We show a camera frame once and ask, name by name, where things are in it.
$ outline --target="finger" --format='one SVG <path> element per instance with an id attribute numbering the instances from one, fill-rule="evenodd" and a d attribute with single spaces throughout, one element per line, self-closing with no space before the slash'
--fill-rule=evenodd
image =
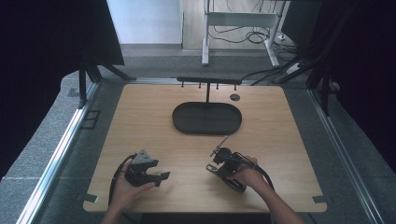
<path id="1" fill-rule="evenodd" d="M 125 172 L 128 170 L 129 162 L 125 162 L 120 170 L 119 177 L 123 177 Z"/>
<path id="2" fill-rule="evenodd" d="M 236 174 L 236 173 L 234 173 L 234 174 L 232 174 L 232 175 L 229 175 L 229 176 L 226 176 L 225 178 L 226 178 L 226 179 L 235 179 L 235 174 Z"/>
<path id="3" fill-rule="evenodd" d="M 151 183 L 147 183 L 147 184 L 144 184 L 144 185 L 136 188 L 136 191 L 137 191 L 137 193 L 142 193 L 142 192 L 152 189 L 154 187 L 155 187 L 155 183 L 151 182 Z"/>
<path id="4" fill-rule="evenodd" d="M 249 157 L 249 156 L 245 156 L 246 159 L 248 159 L 249 161 L 252 161 L 254 164 L 257 164 L 257 159 L 254 157 Z"/>

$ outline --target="black clip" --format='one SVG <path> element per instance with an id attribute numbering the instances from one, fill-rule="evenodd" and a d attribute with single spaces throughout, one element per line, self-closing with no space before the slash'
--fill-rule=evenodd
<path id="1" fill-rule="evenodd" d="M 147 169 L 155 167 L 158 164 L 157 160 L 153 160 L 145 149 L 142 149 L 138 154 L 133 155 L 131 164 L 125 172 L 125 179 L 135 186 L 139 187 L 144 184 L 155 182 L 155 187 L 159 187 L 161 181 L 167 179 L 170 172 L 162 173 L 160 175 L 148 175 Z"/>
<path id="2" fill-rule="evenodd" d="M 247 189 L 247 187 L 245 185 L 241 184 L 239 181 L 237 181 L 235 179 L 227 179 L 226 177 L 221 175 L 221 171 L 218 173 L 218 170 L 221 170 L 221 168 L 223 168 L 223 167 L 224 166 L 222 166 L 222 167 L 220 167 L 218 169 L 216 166 L 208 164 L 206 166 L 206 170 L 211 172 L 211 173 L 213 173 L 213 174 L 215 174 L 215 175 L 220 176 L 221 180 L 224 183 L 226 183 L 228 186 L 230 186 L 232 189 L 234 189 L 234 190 L 236 190 L 238 192 L 241 192 L 241 193 L 244 192 Z"/>

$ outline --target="black device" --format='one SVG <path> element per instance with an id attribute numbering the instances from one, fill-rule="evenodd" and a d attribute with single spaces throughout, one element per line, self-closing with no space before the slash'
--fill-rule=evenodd
<path id="1" fill-rule="evenodd" d="M 227 147 L 221 147 L 221 145 L 228 139 L 228 136 L 225 136 L 222 142 L 216 147 L 216 149 L 210 155 L 216 155 L 213 159 L 213 162 L 217 165 L 222 164 L 222 166 L 218 169 L 216 166 L 208 164 L 206 166 L 206 170 L 211 173 L 218 175 L 228 186 L 232 189 L 235 189 L 238 192 L 244 192 L 247 188 L 245 185 L 241 184 L 239 181 L 235 179 L 227 179 L 227 176 L 230 176 L 239 170 L 239 167 L 242 164 L 249 166 L 251 169 L 258 171 L 262 174 L 267 180 L 268 185 L 274 189 L 274 185 L 271 181 L 270 176 L 257 164 L 253 161 L 248 160 L 248 158 L 244 157 L 239 152 L 232 153 L 231 150 Z"/>
<path id="2" fill-rule="evenodd" d="M 161 182 L 169 177 L 170 172 L 162 173 L 160 175 L 148 175 L 147 169 L 150 167 L 155 167 L 158 164 L 158 160 L 153 160 L 145 149 L 140 150 L 139 153 L 135 153 L 127 157 L 122 164 L 120 164 L 116 173 L 113 175 L 113 179 L 111 181 L 110 192 L 108 197 L 108 203 L 111 202 L 111 197 L 113 195 L 114 186 L 116 184 L 117 177 L 119 176 L 122 167 L 125 162 L 129 159 L 132 159 L 131 163 L 128 165 L 128 169 L 125 171 L 125 179 L 128 182 L 135 186 L 139 187 L 147 183 L 154 182 L 155 187 L 159 187 Z"/>

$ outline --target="metal frame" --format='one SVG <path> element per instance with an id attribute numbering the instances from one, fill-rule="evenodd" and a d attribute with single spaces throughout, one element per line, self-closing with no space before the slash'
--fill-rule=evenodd
<path id="1" fill-rule="evenodd" d="M 33 222 L 35 214 L 41 207 L 41 204 L 43 203 L 44 198 L 50 189 L 56 173 L 58 172 L 58 169 L 61 166 L 62 161 L 64 160 L 64 155 L 69 149 L 69 146 L 78 131 L 79 125 L 83 121 L 85 114 L 87 113 L 90 105 L 92 104 L 92 97 L 97 92 L 98 86 L 98 83 L 92 83 L 89 87 L 87 94 L 87 104 L 85 104 L 82 108 L 76 110 L 73 118 L 71 119 L 69 125 L 66 128 L 66 131 L 64 132 L 64 135 L 61 138 L 61 141 L 59 142 L 54 153 L 52 154 L 52 157 L 49 160 L 49 163 L 43 175 L 40 177 L 40 180 L 35 186 L 32 195 L 30 196 L 27 204 L 24 206 L 23 211 L 18 218 L 18 224 Z"/>
<path id="2" fill-rule="evenodd" d="M 264 41 L 268 56 L 273 67 L 279 66 L 279 61 L 273 50 L 274 39 L 277 28 L 279 27 L 282 13 L 286 1 L 276 14 L 257 14 L 257 13 L 229 13 L 229 12 L 210 12 L 210 0 L 205 0 L 205 33 L 202 45 L 202 65 L 209 65 L 209 26 L 252 26 L 252 27 L 271 27 L 273 32 L 269 39 Z"/>
<path id="3" fill-rule="evenodd" d="M 372 195 L 370 194 L 369 190 L 366 188 L 363 180 L 361 179 L 361 174 L 353 164 L 352 159 L 350 159 L 349 154 L 347 153 L 347 149 L 345 148 L 340 136 L 338 135 L 338 132 L 332 125 L 332 120 L 321 109 L 320 100 L 317 92 L 313 90 L 308 90 L 308 94 L 311 97 L 313 104 L 315 105 L 315 108 L 327 134 L 332 140 L 335 151 L 340 159 L 340 162 L 344 166 L 344 169 L 350 180 L 350 183 L 352 184 L 353 189 L 355 190 L 359 200 L 361 201 L 361 206 L 366 212 L 367 217 L 370 219 L 371 223 L 384 223 L 384 220 L 379 214 L 378 208 Z"/>

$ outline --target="black object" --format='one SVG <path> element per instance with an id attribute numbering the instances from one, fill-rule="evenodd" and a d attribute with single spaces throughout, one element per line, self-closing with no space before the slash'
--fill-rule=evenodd
<path id="1" fill-rule="evenodd" d="M 218 169 L 217 167 L 208 164 L 206 166 L 206 170 L 210 171 L 211 173 L 218 175 L 228 186 L 231 188 L 239 191 L 244 192 L 247 188 L 245 185 L 241 184 L 239 181 L 235 179 L 227 179 L 227 176 L 230 176 L 238 171 L 241 164 L 245 164 L 249 166 L 251 169 L 258 171 L 262 174 L 268 182 L 268 185 L 274 189 L 274 185 L 271 181 L 270 176 L 257 164 L 253 161 L 248 160 L 239 152 L 232 153 L 231 150 L 227 147 L 220 147 L 225 140 L 227 140 L 227 136 L 225 139 L 216 147 L 213 151 L 212 155 L 215 155 L 213 162 L 217 165 L 223 163 L 223 165 Z"/>
<path id="2" fill-rule="evenodd" d="M 227 135 L 238 131 L 242 122 L 242 114 L 238 108 L 225 103 L 209 103 L 210 84 L 234 84 L 240 85 L 241 80 L 219 79 L 219 78 L 200 78 L 200 77 L 178 77 L 178 81 L 182 82 L 199 82 L 207 83 L 206 102 L 187 102 L 178 105 L 173 114 L 172 119 L 175 128 L 182 133 L 192 134 L 214 134 Z"/>
<path id="3" fill-rule="evenodd" d="M 394 1 L 361 1 L 332 49 L 330 69 L 337 100 L 396 174 L 395 12 Z"/>
<path id="4" fill-rule="evenodd" d="M 147 183 L 154 182 L 155 187 L 159 187 L 161 182 L 169 177 L 171 174 L 170 172 L 162 173 L 160 175 L 148 175 L 146 173 L 147 169 L 150 167 L 157 166 L 158 160 L 153 160 L 149 154 L 146 152 L 145 149 L 142 149 L 138 154 L 135 153 L 127 157 L 122 164 L 120 164 L 119 168 L 117 169 L 116 173 L 113 175 L 113 179 L 110 185 L 109 197 L 108 197 L 108 204 L 111 203 L 111 198 L 113 195 L 114 186 L 116 184 L 117 177 L 119 176 L 122 167 L 124 166 L 125 162 L 129 159 L 132 159 L 131 163 L 128 166 L 128 169 L 125 171 L 125 179 L 128 182 L 135 186 L 139 187 Z"/>
<path id="5" fill-rule="evenodd" d="M 326 115 L 329 115 L 327 102 L 329 97 L 329 85 L 330 85 L 329 56 L 331 54 L 331 49 L 333 48 L 335 42 L 338 40 L 339 35 L 344 30 L 347 22 L 349 21 L 351 15 L 355 11 L 360 1 L 361 0 L 348 0 L 345 1 L 345 3 L 343 3 L 344 9 L 341 11 L 340 13 L 341 15 L 339 17 L 336 17 L 336 24 L 332 29 L 331 35 L 328 37 L 326 43 L 320 50 L 318 56 L 316 56 L 312 62 L 307 63 L 300 69 L 288 74 L 285 77 L 282 77 L 279 80 L 273 81 L 274 83 L 277 84 L 285 83 L 301 75 L 302 73 L 312 69 L 312 72 L 310 73 L 308 80 L 305 82 L 305 86 L 308 89 L 314 89 L 323 79 L 320 100 L 321 100 L 322 110 Z"/>
<path id="6" fill-rule="evenodd" d="M 305 48 L 316 39 L 317 18 L 322 1 L 290 2 L 282 25 L 282 32 L 300 48 Z"/>
<path id="7" fill-rule="evenodd" d="M 0 177 L 5 176 L 83 52 L 124 64 L 106 0 L 0 1 Z"/>

